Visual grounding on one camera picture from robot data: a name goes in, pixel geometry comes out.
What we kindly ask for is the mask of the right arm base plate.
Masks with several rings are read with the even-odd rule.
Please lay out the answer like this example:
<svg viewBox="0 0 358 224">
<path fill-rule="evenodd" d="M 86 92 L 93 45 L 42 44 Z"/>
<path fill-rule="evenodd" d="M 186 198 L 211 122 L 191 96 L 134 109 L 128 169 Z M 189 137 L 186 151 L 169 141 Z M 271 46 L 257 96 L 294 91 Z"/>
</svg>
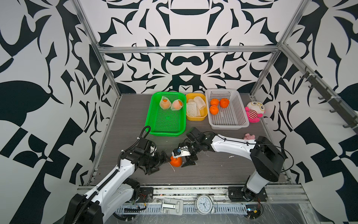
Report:
<svg viewBox="0 0 358 224">
<path fill-rule="evenodd" d="M 259 193 L 254 193 L 246 186 L 228 187 L 228 197 L 232 202 L 266 202 L 266 189 L 262 188 Z"/>
</svg>

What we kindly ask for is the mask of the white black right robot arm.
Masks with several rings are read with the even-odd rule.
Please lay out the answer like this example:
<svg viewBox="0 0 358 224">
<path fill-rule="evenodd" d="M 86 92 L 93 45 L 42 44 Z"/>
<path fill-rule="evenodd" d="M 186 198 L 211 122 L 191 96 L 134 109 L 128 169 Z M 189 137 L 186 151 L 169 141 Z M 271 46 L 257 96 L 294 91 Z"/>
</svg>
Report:
<svg viewBox="0 0 358 224">
<path fill-rule="evenodd" d="M 242 188 L 229 187 L 228 197 L 232 202 L 251 202 L 264 193 L 270 182 L 276 183 L 288 158 L 284 149 L 275 146 L 263 136 L 244 140 L 225 137 L 212 131 L 201 132 L 193 127 L 187 134 L 187 140 L 180 143 L 172 152 L 172 157 L 185 158 L 183 167 L 194 166 L 201 151 L 229 153 L 252 161 L 255 171 L 249 176 Z"/>
</svg>

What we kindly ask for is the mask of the white perforated plastic basket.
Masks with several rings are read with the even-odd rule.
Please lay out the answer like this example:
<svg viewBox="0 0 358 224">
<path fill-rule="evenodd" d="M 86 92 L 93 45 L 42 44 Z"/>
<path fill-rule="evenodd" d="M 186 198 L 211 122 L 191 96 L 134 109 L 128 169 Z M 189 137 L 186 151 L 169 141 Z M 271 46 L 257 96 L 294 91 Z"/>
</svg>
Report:
<svg viewBox="0 0 358 224">
<path fill-rule="evenodd" d="M 226 108 L 219 108 L 216 115 L 208 112 L 208 121 L 213 130 L 239 130 L 249 126 L 245 106 L 237 90 L 233 89 L 207 89 L 205 92 L 207 108 L 213 99 L 228 99 Z"/>
</svg>

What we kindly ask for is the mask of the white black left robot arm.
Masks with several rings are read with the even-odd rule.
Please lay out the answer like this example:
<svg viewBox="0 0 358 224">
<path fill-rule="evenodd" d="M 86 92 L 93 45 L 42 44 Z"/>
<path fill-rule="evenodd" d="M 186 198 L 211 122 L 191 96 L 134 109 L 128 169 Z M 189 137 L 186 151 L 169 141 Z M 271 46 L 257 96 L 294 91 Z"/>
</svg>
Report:
<svg viewBox="0 0 358 224">
<path fill-rule="evenodd" d="M 140 183 L 131 175 L 137 169 L 151 175 L 170 162 L 167 154 L 158 152 L 156 144 L 146 138 L 150 131 L 150 126 L 144 127 L 137 141 L 121 151 L 117 165 L 99 184 L 71 199 L 65 224 L 104 224 L 125 202 L 139 198 Z"/>
</svg>

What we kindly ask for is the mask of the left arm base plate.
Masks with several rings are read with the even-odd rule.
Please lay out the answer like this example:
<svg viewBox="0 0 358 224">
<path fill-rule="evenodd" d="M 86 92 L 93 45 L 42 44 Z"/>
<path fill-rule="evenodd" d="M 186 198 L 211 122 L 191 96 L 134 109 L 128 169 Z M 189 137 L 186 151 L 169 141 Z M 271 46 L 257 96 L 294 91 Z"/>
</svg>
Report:
<svg viewBox="0 0 358 224">
<path fill-rule="evenodd" d="M 147 203 L 153 200 L 154 188 L 139 187 L 134 190 L 132 197 L 128 202 Z"/>
</svg>

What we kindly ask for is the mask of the orange being unwrapped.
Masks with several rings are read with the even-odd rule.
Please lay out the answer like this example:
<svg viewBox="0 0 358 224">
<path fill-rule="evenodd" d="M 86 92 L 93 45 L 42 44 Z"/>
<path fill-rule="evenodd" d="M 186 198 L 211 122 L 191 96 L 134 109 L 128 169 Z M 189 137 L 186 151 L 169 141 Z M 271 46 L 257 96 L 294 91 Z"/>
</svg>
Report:
<svg viewBox="0 0 358 224">
<path fill-rule="evenodd" d="M 219 103 L 220 103 L 220 101 L 218 99 L 212 99 L 210 101 L 211 106 L 216 106 L 217 107 L 219 105 Z"/>
</svg>

